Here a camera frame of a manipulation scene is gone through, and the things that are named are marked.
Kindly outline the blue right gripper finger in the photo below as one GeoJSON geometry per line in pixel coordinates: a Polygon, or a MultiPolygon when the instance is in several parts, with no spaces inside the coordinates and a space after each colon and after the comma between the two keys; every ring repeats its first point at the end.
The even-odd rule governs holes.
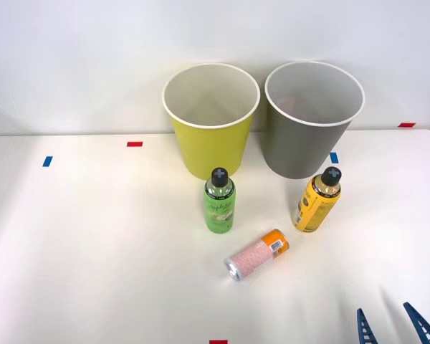
{"type": "Polygon", "coordinates": [[[430,324],[409,302],[403,303],[403,307],[405,308],[421,343],[430,344],[430,324]]]}
{"type": "Polygon", "coordinates": [[[357,309],[358,339],[360,344],[374,343],[374,334],[361,308],[357,309]]]}

